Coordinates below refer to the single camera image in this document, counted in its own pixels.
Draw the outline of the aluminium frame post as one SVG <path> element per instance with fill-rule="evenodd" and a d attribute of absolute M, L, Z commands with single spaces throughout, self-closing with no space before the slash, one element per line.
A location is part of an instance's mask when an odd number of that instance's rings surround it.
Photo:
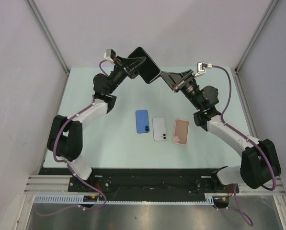
<path fill-rule="evenodd" d="M 250 53 L 252 52 L 255 44 L 258 42 L 260 36 L 262 35 L 263 30 L 265 29 L 267 23 L 272 17 L 272 14 L 276 10 L 278 4 L 280 3 L 280 0 L 271 0 L 265 13 L 262 16 L 262 19 L 258 23 L 257 28 L 255 29 L 248 45 L 246 46 L 240 60 L 238 61 L 234 71 L 238 74 L 239 71 L 241 70 L 242 66 L 244 65 L 245 61 L 249 57 Z"/>
<path fill-rule="evenodd" d="M 56 41 L 54 40 L 52 33 L 49 30 L 49 27 L 47 26 L 37 4 L 34 0 L 25 0 L 25 3 L 27 4 L 29 10 L 31 11 L 36 23 L 39 26 L 40 31 L 42 32 L 43 36 L 45 37 L 45 40 L 47 41 L 49 47 L 51 48 L 54 56 L 58 60 L 60 66 L 68 76 L 70 73 L 70 69 L 68 68 L 62 53 L 60 49 L 58 48 Z"/>

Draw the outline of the white phone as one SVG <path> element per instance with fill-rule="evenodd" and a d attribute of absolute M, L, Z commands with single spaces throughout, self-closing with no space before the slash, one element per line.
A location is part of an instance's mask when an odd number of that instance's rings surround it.
<path fill-rule="evenodd" d="M 152 119 L 153 123 L 153 136 L 155 141 L 166 141 L 167 132 L 164 117 L 154 117 Z"/>

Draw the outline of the pink phone case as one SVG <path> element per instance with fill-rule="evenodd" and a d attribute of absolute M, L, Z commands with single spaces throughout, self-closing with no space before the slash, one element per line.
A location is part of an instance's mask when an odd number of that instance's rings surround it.
<path fill-rule="evenodd" d="M 184 119 L 176 119 L 173 143 L 179 145 L 186 145 L 188 141 L 189 121 Z"/>

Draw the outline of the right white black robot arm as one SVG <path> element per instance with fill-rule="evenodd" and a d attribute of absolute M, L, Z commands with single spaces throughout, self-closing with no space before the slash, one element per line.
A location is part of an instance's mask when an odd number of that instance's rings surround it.
<path fill-rule="evenodd" d="M 275 179 L 281 174 L 281 167 L 274 143 L 246 135 L 225 120 L 224 112 L 216 109 L 218 89 L 213 86 L 201 89 L 195 80 L 208 67 L 203 63 L 197 73 L 191 69 L 181 73 L 163 71 L 160 76 L 174 92 L 182 92 L 196 108 L 197 112 L 193 114 L 196 126 L 220 138 L 241 157 L 239 166 L 225 166 L 216 171 L 216 177 L 210 180 L 211 188 L 222 192 L 228 184 L 245 183 L 252 189 L 275 190 Z"/>

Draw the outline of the aluminium front rail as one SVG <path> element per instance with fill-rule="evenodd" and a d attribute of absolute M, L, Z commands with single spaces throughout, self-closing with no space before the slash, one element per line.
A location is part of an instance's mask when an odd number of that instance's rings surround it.
<path fill-rule="evenodd" d="M 66 193 L 70 182 L 70 175 L 30 175 L 25 187 L 26 192 Z M 242 196 L 285 196 L 285 190 L 280 179 L 276 179 L 279 186 L 273 191 L 264 188 L 251 189 L 246 184 L 239 184 Z"/>

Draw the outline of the right aluminium frame post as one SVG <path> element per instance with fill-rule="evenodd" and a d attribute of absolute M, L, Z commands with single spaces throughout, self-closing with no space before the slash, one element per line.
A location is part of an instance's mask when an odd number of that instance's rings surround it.
<path fill-rule="evenodd" d="M 248 45 L 246 46 L 240 60 L 238 61 L 234 71 L 238 74 L 239 71 L 241 70 L 242 66 L 244 65 L 245 61 L 249 57 L 250 53 L 252 52 L 255 44 L 258 42 L 260 36 L 262 35 L 263 30 L 265 29 L 267 23 L 272 17 L 272 14 L 276 10 L 278 4 L 280 3 L 280 0 L 271 0 L 265 13 L 262 16 L 262 19 L 258 23 L 257 28 L 255 29 Z"/>

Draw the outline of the blue phone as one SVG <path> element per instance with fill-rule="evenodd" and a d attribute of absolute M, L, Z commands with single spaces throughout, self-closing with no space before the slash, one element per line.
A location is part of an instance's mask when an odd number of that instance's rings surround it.
<path fill-rule="evenodd" d="M 150 131 L 149 115 L 147 110 L 137 110 L 136 130 L 138 134 L 148 133 Z"/>

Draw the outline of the left aluminium frame post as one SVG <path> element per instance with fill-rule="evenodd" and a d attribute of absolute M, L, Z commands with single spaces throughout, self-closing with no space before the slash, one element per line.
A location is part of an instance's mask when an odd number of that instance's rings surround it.
<path fill-rule="evenodd" d="M 45 37 L 45 40 L 47 41 L 49 47 L 51 48 L 54 56 L 58 60 L 60 66 L 68 76 L 70 73 L 70 69 L 68 68 L 62 53 L 60 49 L 58 48 L 56 41 L 54 40 L 52 33 L 49 30 L 49 27 L 47 26 L 37 4 L 34 0 L 25 0 L 25 3 L 27 4 L 29 10 L 31 11 L 36 23 L 39 26 L 40 31 L 42 32 L 43 36 Z"/>

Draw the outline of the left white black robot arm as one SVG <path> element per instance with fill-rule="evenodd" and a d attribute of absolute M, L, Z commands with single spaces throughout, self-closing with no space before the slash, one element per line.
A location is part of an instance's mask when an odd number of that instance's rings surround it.
<path fill-rule="evenodd" d="M 116 56 L 106 60 L 113 62 L 114 69 L 109 75 L 99 73 L 94 76 L 92 101 L 72 116 L 55 116 L 47 142 L 47 149 L 52 151 L 54 160 L 65 163 L 71 173 L 79 178 L 79 187 L 86 192 L 95 187 L 95 179 L 90 177 L 92 169 L 81 154 L 83 131 L 113 109 L 117 97 L 112 93 L 125 78 L 133 79 L 138 75 L 138 69 L 146 57 Z"/>

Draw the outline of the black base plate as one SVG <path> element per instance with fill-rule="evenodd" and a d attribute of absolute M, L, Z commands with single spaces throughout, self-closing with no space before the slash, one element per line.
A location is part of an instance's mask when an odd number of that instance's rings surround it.
<path fill-rule="evenodd" d="M 93 169 L 88 185 L 70 178 L 68 191 L 92 193 L 93 186 L 107 201 L 195 202 L 205 194 L 230 195 L 239 188 L 223 185 L 216 177 L 218 168 L 202 169 Z"/>

